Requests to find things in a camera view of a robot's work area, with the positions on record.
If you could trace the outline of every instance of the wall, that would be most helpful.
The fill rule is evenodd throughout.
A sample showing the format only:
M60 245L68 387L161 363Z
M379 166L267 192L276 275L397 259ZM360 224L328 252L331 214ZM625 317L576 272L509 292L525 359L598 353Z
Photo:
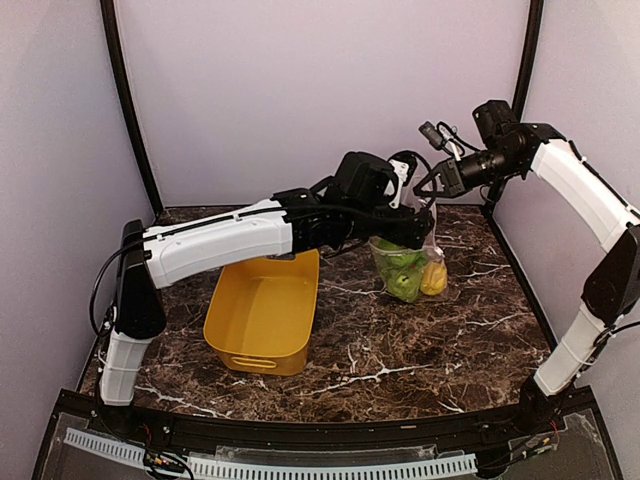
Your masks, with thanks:
M167 205L310 186L349 150L443 160L417 131L427 119L479 142L471 111L511 99L528 11L512 0L117 5Z
M0 461L30 478L93 342L87 301L127 220L150 220L98 2L0 7Z
M547 122L630 202L640 205L640 3L546 2L525 120ZM509 183L497 219L558 337L574 319L584 280L604 256L550 187ZM629 319L636 319L635 309ZM625 478L640 478L640 329L610 342L582 379L595 391Z

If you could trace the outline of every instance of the yellow plastic container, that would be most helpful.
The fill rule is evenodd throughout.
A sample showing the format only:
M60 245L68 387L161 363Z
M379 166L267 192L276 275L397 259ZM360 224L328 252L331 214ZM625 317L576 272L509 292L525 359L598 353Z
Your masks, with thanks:
M258 258L223 269L204 337L228 368L270 375L304 369L319 270L317 250L295 260Z

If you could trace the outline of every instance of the marble tabletop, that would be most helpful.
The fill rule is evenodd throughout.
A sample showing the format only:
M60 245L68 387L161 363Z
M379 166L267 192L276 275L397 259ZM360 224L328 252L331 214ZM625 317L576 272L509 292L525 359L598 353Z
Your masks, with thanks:
M174 208L159 224L219 213ZM405 304L385 293L367 247L321 260L308 364L292 377L234 372L202 327L219 271L162 291L167 329L147 350L140 406L286 422L406 420L517 402L549 348L507 259L475 206L439 206L447 299ZM80 391L91 395L93 359Z

